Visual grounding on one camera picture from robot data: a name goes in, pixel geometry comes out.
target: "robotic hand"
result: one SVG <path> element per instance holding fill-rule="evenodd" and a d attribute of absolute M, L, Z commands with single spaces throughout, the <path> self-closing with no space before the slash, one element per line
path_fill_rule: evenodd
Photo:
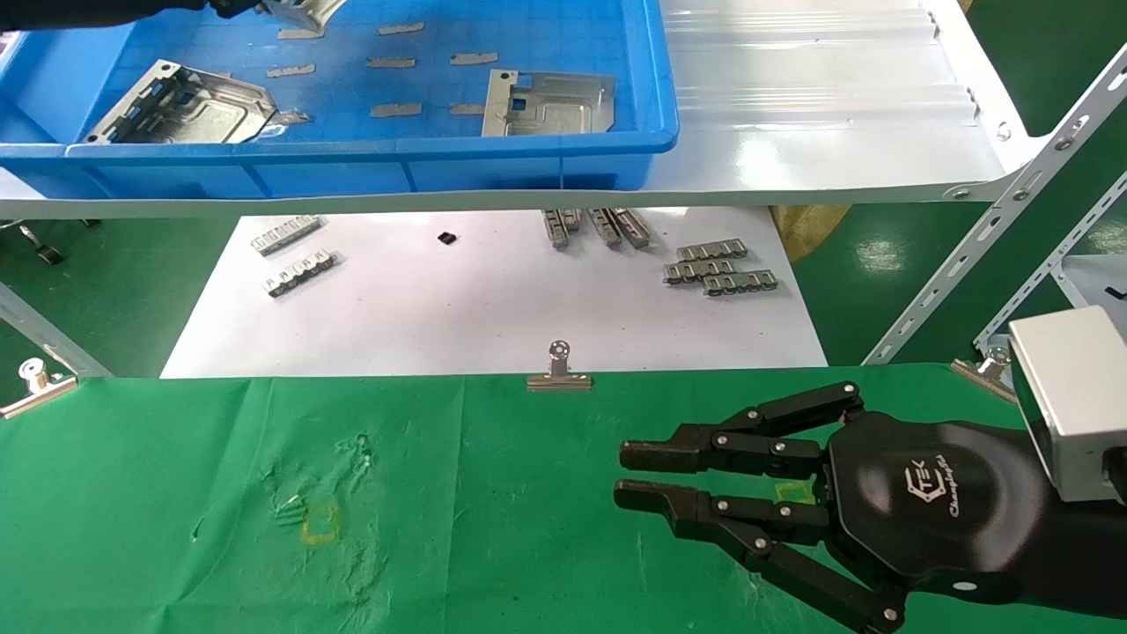
<path fill-rule="evenodd" d="M 165 9 L 204 10 L 208 5 L 224 18 L 232 18 L 247 9 L 270 14 L 291 21 L 287 11 L 272 10 L 286 0 L 5 0 L 0 7 L 0 30 L 33 30 L 42 28 L 100 27 L 139 20 Z"/>
<path fill-rule="evenodd" d="M 1127 347 L 1110 322 L 1102 331 L 1093 325 L 1093 315 L 1099 316 L 1083 314 L 1086 323 L 1066 315 L 1073 323 L 1050 323 L 1040 332 L 1015 323 L 1012 342 L 1019 363 L 1049 361 L 1046 347 L 1062 349 L 1058 331 L 1083 328 L 1093 342 L 1110 330 L 1118 349 L 1104 347 L 1102 355 L 1118 356 L 1116 366 L 1127 372 Z M 1035 327 L 1045 325 L 1045 316 L 1024 322 L 1035 320 L 1041 321 Z M 1084 354 L 1085 342 L 1077 337 L 1066 346 Z M 1086 352 L 1090 365 L 1091 356 L 1101 356 Z M 1127 561 L 1127 507 L 1121 503 L 1127 495 L 1127 452 L 1122 437 L 1116 436 L 1122 426 L 1112 426 L 1112 436 L 1070 439 L 1066 422 L 1055 420 L 1051 439 L 1041 435 L 1039 412 L 1063 413 L 1067 404 L 1062 399 L 1075 401 L 1076 375 L 1085 370 L 1038 367 L 1044 372 L 1027 373 L 1033 376 L 1029 383 L 1035 390 L 1026 387 L 1037 394 L 1041 408 L 1029 405 L 1032 401 L 1023 405 L 1032 435 L 961 421 L 899 421 L 866 410 L 859 387 L 842 383 L 748 408 L 719 425 L 681 426 L 667 441 L 627 441 L 620 450 L 628 470 L 815 477 L 817 504 L 711 495 L 629 480 L 615 485 L 614 501 L 623 509 L 665 516 L 675 537 L 720 546 L 747 570 L 857 632 L 895 632 L 904 624 L 905 599 L 913 591 L 1127 618 L 1127 568 L 1118 563 Z M 1053 387 L 1049 374 L 1058 369 L 1067 379 L 1061 383 L 1067 394 Z M 1122 378 L 1099 364 L 1097 372 L 1101 376 L 1088 382 L 1094 389 Z M 1111 391 L 1106 401 L 1115 403 L 1116 398 L 1118 392 Z M 1093 408 L 1098 404 L 1091 401 L 1085 407 L 1089 413 Z M 787 438 L 838 422 L 844 427 L 825 449 Z M 1072 443 L 1077 439 L 1086 445 Z M 1093 439 L 1115 445 L 1095 452 Z M 1072 448 L 1095 474 L 1103 463 L 1095 489 L 1080 499 L 1065 494 L 1070 484 L 1058 471 Z M 1084 466 L 1077 462 L 1066 467 L 1081 473 Z M 860 583 L 788 545 L 819 543 Z"/>

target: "metal component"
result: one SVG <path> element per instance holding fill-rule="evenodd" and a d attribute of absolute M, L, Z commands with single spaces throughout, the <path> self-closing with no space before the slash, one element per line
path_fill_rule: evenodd
<path fill-rule="evenodd" d="M 113 377 L 81 347 L 71 341 L 11 288 L 0 283 L 0 320 L 27 338 L 43 352 L 80 377 Z"/>
<path fill-rule="evenodd" d="M 486 114 L 485 104 L 451 104 L 450 114 L 482 115 Z"/>
<path fill-rule="evenodd" d="M 583 209 L 582 208 L 561 208 L 560 217 L 564 220 L 564 227 L 568 232 L 575 232 L 579 230 L 579 225 L 583 224 Z"/>
<path fill-rule="evenodd" d="M 677 249 L 677 260 L 696 261 L 699 259 L 716 259 L 718 257 L 744 257 L 747 255 L 747 244 L 739 238 L 704 242 L 702 244 L 690 244 Z"/>
<path fill-rule="evenodd" d="M 771 270 L 751 270 L 748 273 L 737 270 L 724 275 L 708 275 L 701 277 L 701 280 L 704 282 L 704 294 L 709 296 L 773 291 L 779 287 L 779 282 Z"/>
<path fill-rule="evenodd" d="M 320 227 L 321 217 L 319 215 L 298 215 L 250 240 L 250 245 L 255 247 L 258 255 L 266 256 L 282 247 L 292 244 Z"/>
<path fill-rule="evenodd" d="M 736 262 L 730 259 L 678 261 L 665 265 L 665 283 L 680 284 L 682 282 L 695 282 L 707 275 L 722 275 L 735 271 Z"/>
<path fill-rule="evenodd" d="M 367 68 L 415 68 L 415 57 L 369 57 Z"/>
<path fill-rule="evenodd" d="M 86 143 L 241 143 L 277 107 L 266 89 L 157 60 L 83 136 Z"/>
<path fill-rule="evenodd" d="M 1076 225 L 1068 231 L 1068 234 L 1061 240 L 1061 243 L 1058 243 L 1049 252 L 1048 257 L 1046 257 L 1045 260 L 1033 269 L 1032 274 L 1029 275 L 1026 282 L 1021 284 L 1018 291 L 1005 301 L 1002 309 L 994 314 L 986 328 L 978 333 L 978 337 L 975 338 L 975 348 L 978 349 L 978 352 L 986 355 L 987 340 L 990 340 L 991 336 L 996 333 L 997 330 L 1002 328 L 1002 324 L 1010 319 L 1013 311 L 1021 305 L 1021 302 L 1029 296 L 1029 293 L 1037 287 L 1037 284 L 1050 275 L 1050 271 L 1054 270 L 1058 264 L 1061 264 L 1061 260 L 1073 249 L 1073 247 L 1076 245 L 1076 242 L 1084 236 L 1089 229 L 1095 225 L 1095 222 L 1115 205 L 1116 200 L 1118 200 L 1119 196 L 1124 193 L 1127 193 L 1127 171 L 1122 172 L 1119 178 L 1117 178 L 1116 181 L 1108 187 L 1108 190 L 1097 198 L 1095 204 L 1093 204 L 1092 207 L 1088 209 L 1088 213 L 1080 218 L 1080 222 L 1077 222 Z"/>
<path fill-rule="evenodd" d="M 497 59 L 497 53 L 459 53 L 450 56 L 450 64 L 455 66 L 488 64 L 496 62 Z"/>
<path fill-rule="evenodd" d="M 309 74 L 317 70 L 317 64 L 302 64 L 299 66 L 279 66 L 266 71 L 266 77 L 290 77 L 294 74 Z"/>
<path fill-rule="evenodd" d="M 268 14 L 275 18 L 313 33 L 325 33 L 325 26 L 332 14 L 346 0 L 261 0 L 255 7 L 259 14 Z"/>
<path fill-rule="evenodd" d="M 525 382 L 529 392 L 591 392 L 591 377 L 573 375 L 568 368 L 570 352 L 566 341 L 553 341 L 548 347 L 548 374 L 529 377 Z"/>
<path fill-rule="evenodd" d="M 278 39 L 318 39 L 325 37 L 325 32 L 307 30 L 304 28 L 283 28 L 278 30 Z"/>
<path fill-rule="evenodd" d="M 611 212 L 614 214 L 614 220 L 618 221 L 620 232 L 625 235 L 630 245 L 636 249 L 649 245 L 649 229 L 642 224 L 641 218 L 633 211 L 616 207 L 612 208 Z"/>
<path fill-rule="evenodd" d="M 394 24 L 380 27 L 380 35 L 399 35 L 402 33 L 415 33 L 416 30 L 423 30 L 426 23 L 414 23 L 414 24 Z"/>
<path fill-rule="evenodd" d="M 423 104 L 382 104 L 372 106 L 371 115 L 375 118 L 385 116 L 414 116 L 423 114 Z"/>
<path fill-rule="evenodd" d="M 567 229 L 558 208 L 544 209 L 544 229 L 548 230 L 548 239 L 553 247 L 561 250 L 567 248 Z"/>
<path fill-rule="evenodd" d="M 489 73 L 482 136 L 584 134 L 614 124 L 614 77 L 495 69 Z"/>
<path fill-rule="evenodd" d="M 265 282 L 263 282 L 263 287 L 266 288 L 266 293 L 270 296 L 281 296 L 295 288 L 299 284 L 303 284 L 317 275 L 328 270 L 336 262 L 336 253 L 331 253 L 325 249 L 319 249 L 309 257 L 304 257 L 301 260 L 286 266 L 277 275 L 268 277 Z"/>
<path fill-rule="evenodd" d="M 267 125 L 296 125 L 299 123 L 309 123 L 313 120 L 313 117 L 301 110 L 278 110 L 274 113 Z"/>
<path fill-rule="evenodd" d="M 1073 148 L 1080 149 L 1092 135 L 1092 131 L 1102 124 L 1113 109 L 1127 96 L 1127 83 L 1120 79 L 1120 72 L 1127 65 L 1127 46 L 1112 56 L 1111 61 L 1100 72 L 1095 81 L 1080 97 L 1068 114 L 1057 124 L 1050 139 L 1073 139 Z M 1045 185 L 1064 167 L 1075 152 L 1058 152 L 1051 143 L 1047 143 L 1037 152 L 1005 191 L 991 205 L 986 213 L 975 222 L 970 231 L 935 270 L 931 279 L 920 289 L 915 298 L 900 313 L 888 332 L 877 342 L 872 351 L 864 358 L 863 365 L 888 364 L 920 327 L 928 321 L 935 307 L 951 293 L 951 289 L 962 280 L 982 256 L 990 250 L 999 236 L 1005 233 L 1013 221 L 1021 215 L 1029 204 L 1044 189 Z M 1019 190 L 1030 195 L 1017 199 Z"/>
<path fill-rule="evenodd" d="M 622 243 L 622 233 L 619 232 L 619 226 L 614 223 L 611 209 L 588 208 L 587 213 L 591 214 L 591 222 L 595 225 L 595 232 L 598 233 L 598 236 L 603 239 L 606 245 L 615 248 Z"/>
<path fill-rule="evenodd" d="M 1065 502 L 1118 500 L 1104 453 L 1127 447 L 1127 346 L 1102 306 L 1010 323 L 1013 382 L 1045 472 Z"/>

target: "blue plastic tray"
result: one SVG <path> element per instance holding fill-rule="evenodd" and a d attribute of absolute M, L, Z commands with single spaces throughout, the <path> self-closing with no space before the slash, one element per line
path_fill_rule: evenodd
<path fill-rule="evenodd" d="M 384 25 L 423 30 L 380 36 Z M 480 188 L 640 187 L 678 125 L 657 0 L 348 0 L 317 39 L 247 12 L 165 11 L 133 25 L 25 34 L 0 69 L 0 167 L 48 197 L 284 197 Z M 498 53 L 451 65 L 459 53 Z M 414 69 L 369 57 L 414 56 Z M 74 144 L 157 59 L 269 90 L 310 123 L 239 144 Z M 311 74 L 267 78 L 316 63 Z M 489 70 L 615 77 L 605 134 L 481 137 Z M 372 106 L 423 114 L 373 118 Z"/>

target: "metal bracket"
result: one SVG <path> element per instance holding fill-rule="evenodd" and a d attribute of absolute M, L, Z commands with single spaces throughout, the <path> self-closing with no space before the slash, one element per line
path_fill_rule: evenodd
<path fill-rule="evenodd" d="M 527 72 L 527 88 L 515 70 L 489 72 L 482 136 L 584 134 L 614 125 L 614 77 Z"/>
<path fill-rule="evenodd" d="M 28 395 L 11 405 L 0 408 L 0 419 L 8 420 L 23 414 L 78 387 L 78 377 L 63 378 L 62 375 L 47 377 L 46 365 L 37 358 L 28 359 L 20 365 L 19 378 L 27 383 Z"/>
<path fill-rule="evenodd" d="M 1023 283 L 1017 292 L 1010 295 L 1010 298 L 1005 301 L 1002 309 L 994 314 L 986 328 L 978 333 L 978 337 L 975 338 L 975 348 L 978 349 L 978 352 L 984 356 L 986 355 L 987 340 L 991 339 L 991 336 L 996 333 L 997 330 L 1002 328 L 1002 324 L 1010 319 L 1013 311 L 1021 305 L 1021 302 L 1026 301 L 1026 297 L 1029 296 L 1029 293 L 1037 287 L 1037 284 L 1039 284 L 1041 279 L 1056 274 L 1055 269 L 1057 265 L 1061 264 L 1061 260 L 1064 259 L 1064 256 L 1068 255 L 1068 251 L 1076 245 L 1076 242 L 1084 236 L 1084 233 L 1095 225 L 1095 221 L 1102 217 L 1125 191 L 1127 191 L 1127 171 L 1116 179 L 1115 184 L 1108 187 L 1108 190 L 1099 197 L 1097 203 L 1092 205 L 1092 208 L 1088 209 L 1088 213 L 1080 218 L 1080 222 L 1077 222 L 1076 225 L 1068 231 L 1065 239 L 1061 240 L 1061 243 L 1058 243 L 1056 248 L 1049 252 L 1049 256 L 1045 258 L 1045 261 L 1041 261 L 1040 265 L 1033 269 L 1033 273 L 1029 275 L 1026 283 Z"/>
<path fill-rule="evenodd" d="M 532 375 L 525 382 L 529 392 L 591 392 L 591 377 L 573 375 L 567 359 L 571 347 L 564 340 L 553 341 L 548 347 L 547 375 Z"/>
<path fill-rule="evenodd" d="M 275 111 L 260 86 L 157 60 L 83 141 L 241 143 Z"/>
<path fill-rule="evenodd" d="M 1013 379 L 1008 372 L 1010 369 L 1009 338 L 996 336 L 992 338 L 991 345 L 986 351 L 986 359 L 982 364 L 974 366 L 956 359 L 951 363 L 951 372 L 1017 405 L 1018 398 L 1013 393 Z"/>
<path fill-rule="evenodd" d="M 1053 134 L 1044 139 L 1045 145 L 1018 173 L 1002 197 L 975 222 L 959 245 L 951 251 L 899 319 L 864 358 L 863 366 L 888 364 L 904 348 L 935 307 L 962 280 L 967 271 L 982 259 L 1045 185 L 1061 171 L 1064 163 L 1088 141 L 1092 131 L 1108 118 L 1124 98 L 1127 98 L 1125 68 L 1127 68 L 1127 45 L 1119 48 L 1119 52 L 1111 57 L 1095 81 L 1057 124 Z"/>

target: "small metal strip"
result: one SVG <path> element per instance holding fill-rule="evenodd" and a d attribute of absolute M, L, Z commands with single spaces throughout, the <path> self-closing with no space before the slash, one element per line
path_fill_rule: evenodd
<path fill-rule="evenodd" d="M 281 66 L 266 71 L 266 77 L 291 77 L 294 74 L 309 74 L 317 70 L 317 64 L 303 64 L 300 66 Z"/>
<path fill-rule="evenodd" d="M 450 56 L 450 64 L 455 66 L 490 64 L 498 59 L 497 53 L 459 53 Z"/>
<path fill-rule="evenodd" d="M 423 30 L 426 23 L 414 23 L 414 24 L 393 24 L 380 27 L 380 35 L 400 35 L 403 33 L 415 33 L 417 30 Z"/>
<path fill-rule="evenodd" d="M 415 68 L 415 57 L 369 57 L 369 68 Z"/>
<path fill-rule="evenodd" d="M 372 106 L 372 116 L 383 118 L 388 116 L 414 116 L 423 113 L 423 104 L 382 104 Z"/>
<path fill-rule="evenodd" d="M 739 238 L 690 244 L 677 249 L 677 259 L 681 261 L 696 261 L 719 257 L 744 257 L 746 255 L 747 245 Z"/>

